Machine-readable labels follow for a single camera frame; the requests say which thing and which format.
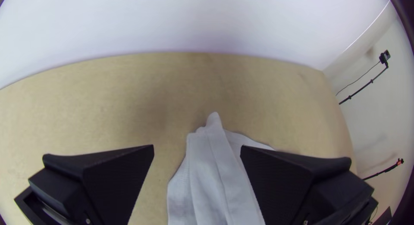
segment black cable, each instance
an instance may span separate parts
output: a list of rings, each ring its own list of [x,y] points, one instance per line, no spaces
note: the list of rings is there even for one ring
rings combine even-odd
[[[370,72],[370,70],[372,69],[372,68],[374,68],[375,66],[377,66],[379,63],[380,63],[381,61],[378,61],[375,65],[373,65],[365,74],[363,74],[363,75],[361,75],[361,77],[359,77],[356,81],[354,81],[354,82],[352,82],[352,83],[350,83],[350,84],[348,84],[345,88],[343,88],[343,89],[341,89],[341,90],[339,90],[339,92],[338,93],[336,93],[336,95],[335,96],[337,96],[340,92],[342,92],[342,90],[344,90],[344,89],[346,89],[348,86],[350,86],[350,85],[353,85],[355,82],[357,82],[359,79],[361,79],[364,75],[366,75],[368,72]]]
[[[378,212],[378,206],[376,206],[376,207],[375,207],[375,209],[376,209],[375,214],[374,214],[374,216],[372,216],[372,215],[371,215],[371,217],[370,217],[370,222],[368,223],[368,225],[373,224],[373,223],[372,223],[372,220],[375,218],[376,213]]]

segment white towel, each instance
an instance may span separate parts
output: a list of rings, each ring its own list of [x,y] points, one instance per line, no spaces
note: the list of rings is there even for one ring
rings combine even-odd
[[[242,145],[272,150],[225,131],[216,112],[188,134],[184,160],[168,184],[169,225],[265,225],[240,159]]]

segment white wall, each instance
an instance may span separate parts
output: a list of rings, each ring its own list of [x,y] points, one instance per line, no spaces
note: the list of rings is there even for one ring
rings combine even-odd
[[[4,0],[0,88],[53,67],[140,52],[246,54],[323,69],[389,0]]]
[[[333,92],[337,93],[378,62],[379,54],[386,49],[391,54],[389,69],[340,106],[351,134],[360,177],[388,168],[398,158],[405,160],[393,171],[367,181],[375,188],[374,197],[379,201],[375,219],[388,206],[395,212],[414,164],[414,57],[401,21],[396,19],[368,52],[331,79]],[[342,91],[338,101],[358,90],[383,68],[384,65],[377,65]]]

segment black pole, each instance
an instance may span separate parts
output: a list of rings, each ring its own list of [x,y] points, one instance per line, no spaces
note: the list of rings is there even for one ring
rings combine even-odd
[[[352,95],[350,95],[350,96],[348,96],[346,99],[344,99],[343,101],[341,101],[341,102],[339,102],[339,104],[342,104],[342,103],[344,103],[345,101],[347,101],[347,100],[350,100],[350,99],[352,99],[352,97],[353,96],[355,96],[357,93],[359,93],[360,91],[362,91],[364,88],[366,88],[368,85],[370,85],[370,84],[372,84],[373,82],[374,82],[374,80],[376,80],[377,78],[378,78],[378,76],[380,76],[385,70],[387,70],[388,69],[388,64],[386,64],[386,66],[385,66],[385,68],[379,73],[379,74],[377,74],[376,75],[376,77],[375,78],[373,78],[373,79],[371,79],[366,85],[364,85],[362,88],[360,88],[358,91],[356,91],[356,92],[354,92],[354,94],[352,94]]]
[[[382,173],[385,173],[385,172],[389,172],[389,171],[391,171],[391,170],[395,169],[398,165],[403,164],[403,163],[404,163],[404,159],[398,159],[397,163],[395,163],[393,166],[391,166],[391,167],[389,167],[389,168],[387,168],[387,169],[385,169],[385,170],[382,170],[382,171],[380,171],[380,172],[377,172],[377,173],[376,173],[376,174],[374,174],[374,175],[371,175],[371,176],[369,176],[369,177],[366,177],[366,178],[364,178],[363,180],[364,180],[364,181],[366,181],[366,180],[368,180],[368,179],[371,179],[371,178],[373,178],[373,177],[378,176],[379,174],[382,174]]]

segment beige table surface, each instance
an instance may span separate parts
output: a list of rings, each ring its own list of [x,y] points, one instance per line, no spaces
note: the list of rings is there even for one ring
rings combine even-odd
[[[28,224],[13,198],[42,155],[153,144],[155,158],[129,224],[166,224],[166,187],[185,137],[217,111],[225,129],[280,150],[353,156],[322,72],[248,56],[150,53],[79,62],[0,90],[0,213]]]

